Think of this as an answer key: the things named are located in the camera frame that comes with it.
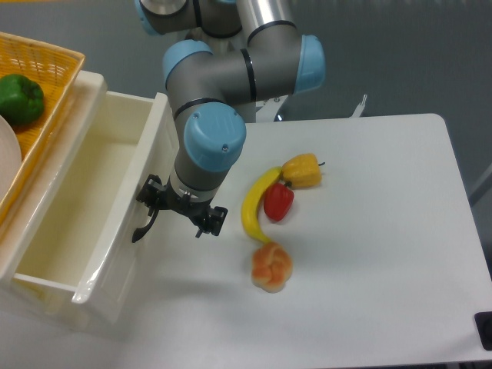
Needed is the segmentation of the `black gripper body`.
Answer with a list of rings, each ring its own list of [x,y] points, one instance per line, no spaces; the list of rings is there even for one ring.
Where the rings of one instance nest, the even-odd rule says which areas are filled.
[[[189,218],[195,225],[203,225],[208,219],[211,199],[198,201],[190,194],[179,195],[170,184],[166,184],[159,192],[157,205],[161,210],[174,211]]]

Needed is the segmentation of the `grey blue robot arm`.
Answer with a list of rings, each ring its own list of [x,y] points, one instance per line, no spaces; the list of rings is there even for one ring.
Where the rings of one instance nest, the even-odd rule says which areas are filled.
[[[319,88],[326,77],[323,46],[297,30],[286,1],[137,1],[135,8],[152,35],[200,29],[216,40],[245,37],[243,48],[221,54],[193,38],[165,52],[179,149],[168,180],[150,175],[137,196],[150,221],[174,211],[199,234],[218,235],[228,211],[211,201],[246,138],[238,106]]]

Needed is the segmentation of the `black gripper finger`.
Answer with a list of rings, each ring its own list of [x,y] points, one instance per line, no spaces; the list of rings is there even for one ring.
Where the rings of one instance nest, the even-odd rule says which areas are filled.
[[[227,214],[227,208],[218,206],[212,208],[208,206],[199,215],[194,217],[194,224],[198,228],[195,237],[200,238],[203,234],[218,236]]]
[[[167,209],[167,186],[158,175],[149,175],[137,194],[136,201],[148,208],[148,216],[153,217],[160,210]]]

